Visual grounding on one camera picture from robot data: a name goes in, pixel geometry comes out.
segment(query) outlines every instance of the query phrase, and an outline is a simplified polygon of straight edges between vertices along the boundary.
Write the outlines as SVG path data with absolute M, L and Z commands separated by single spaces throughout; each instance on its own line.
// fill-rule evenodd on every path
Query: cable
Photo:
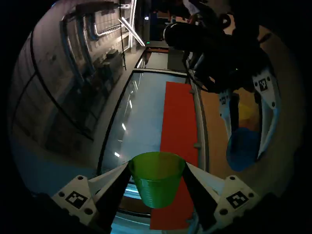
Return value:
M 186 74 L 187 74 L 188 78 L 191 79 L 192 82 L 193 82 L 200 90 L 203 90 L 203 91 L 205 91 L 205 92 L 209 92 L 207 89 L 202 88 L 202 87 L 193 79 L 193 77 L 191 76 L 191 74 L 190 74 L 189 71 L 188 71 L 188 67 L 186 66 L 186 60 L 183 59 L 183 60 L 182 60 L 182 63 L 183 63 L 183 65 L 184 65 L 184 68 L 185 68 L 185 71 L 186 71 Z

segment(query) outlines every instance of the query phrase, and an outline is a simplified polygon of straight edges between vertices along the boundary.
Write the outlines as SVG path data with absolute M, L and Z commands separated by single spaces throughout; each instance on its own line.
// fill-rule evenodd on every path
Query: fluorescent light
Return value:
M 139 68 L 139 66 L 141 65 L 143 59 L 140 60 L 139 64 L 136 66 L 137 68 Z
M 131 11 L 130 11 L 130 25 L 131 27 L 134 28 L 134 17 L 135 17 L 135 8 L 137 7 L 137 0 L 132 0 L 131 2 Z M 129 34 L 129 42 L 128 42 L 129 46 L 132 48 L 133 47 L 133 37 L 132 37 L 132 33 Z
M 110 28 L 108 28 L 108 29 L 105 29 L 105 30 L 104 30 L 103 32 L 101 32 L 101 33 L 98 33 L 98 31 L 97 31 L 98 29 L 97 29 L 97 27 L 96 27 L 96 24 L 94 24 L 93 27 L 94 27 L 94 32 L 95 32 L 95 34 L 96 34 L 98 37 L 101 37 L 101 36 L 108 35 L 108 34 L 110 34 L 110 33 L 112 33 L 112 32 L 115 32 L 115 31 L 119 30 L 120 28 L 124 27 L 124 25 L 122 24 L 122 25 L 115 25 L 115 26 L 112 26 L 112 27 L 110 27 Z
M 134 31 L 133 27 L 131 27 L 131 25 L 126 21 L 126 19 L 124 17 L 121 17 L 121 19 L 118 19 L 119 22 L 121 22 L 127 29 L 129 32 L 131 32 L 133 34 L 133 36 L 135 37 L 135 39 L 141 44 L 141 46 L 145 46 L 144 42 L 142 41 L 142 39 L 139 37 L 139 35 Z
M 130 9 L 130 4 L 121 4 L 120 9 Z
M 126 188 L 126 191 L 133 192 L 133 193 L 139 193 L 138 191 L 135 191 L 135 190 L 132 190 L 132 189 L 129 189 L 129 188 Z

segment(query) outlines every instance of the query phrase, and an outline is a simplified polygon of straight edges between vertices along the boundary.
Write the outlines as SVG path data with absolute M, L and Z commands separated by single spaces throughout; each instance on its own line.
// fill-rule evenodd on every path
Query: wooden surface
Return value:
M 260 27 L 259 38 L 269 31 Z M 301 76 L 289 49 L 273 35 L 261 45 L 269 55 L 277 75 L 282 107 L 276 131 L 265 156 L 256 164 L 237 173 L 229 167 L 226 156 L 227 134 L 219 116 L 218 96 L 202 92 L 202 102 L 207 122 L 209 146 L 209 172 L 220 178 L 235 174 L 260 195 L 274 192 L 281 195 L 293 175 L 293 154 L 301 142 L 301 132 L 305 124 L 305 99 Z M 252 111 L 249 119 L 240 118 L 240 126 L 256 128 L 259 118 L 253 94 L 240 89 L 240 102 Z
M 193 147 L 197 142 L 197 127 L 191 85 L 166 83 L 163 129 L 160 151 L 172 152 L 187 162 L 197 166 L 198 150 Z M 194 205 L 186 184 L 181 178 L 180 186 L 173 203 L 162 209 L 153 209 L 151 229 L 177 230 L 189 226 Z

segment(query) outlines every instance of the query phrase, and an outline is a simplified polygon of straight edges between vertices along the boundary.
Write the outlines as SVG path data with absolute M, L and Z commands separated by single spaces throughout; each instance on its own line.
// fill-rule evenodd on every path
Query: glass surface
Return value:
M 185 78 L 159 73 L 134 73 L 122 97 L 104 151 L 102 171 L 133 157 L 160 151 L 166 82 Z

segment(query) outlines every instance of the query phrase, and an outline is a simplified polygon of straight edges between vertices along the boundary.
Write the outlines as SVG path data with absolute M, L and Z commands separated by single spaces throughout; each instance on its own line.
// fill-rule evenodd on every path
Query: screw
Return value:
M 221 210 L 219 211 L 220 215 L 226 215 L 227 212 L 228 212 L 227 209 L 221 209 Z
M 92 215 L 93 214 L 93 210 L 91 210 L 90 208 L 85 208 L 85 213 L 87 215 Z

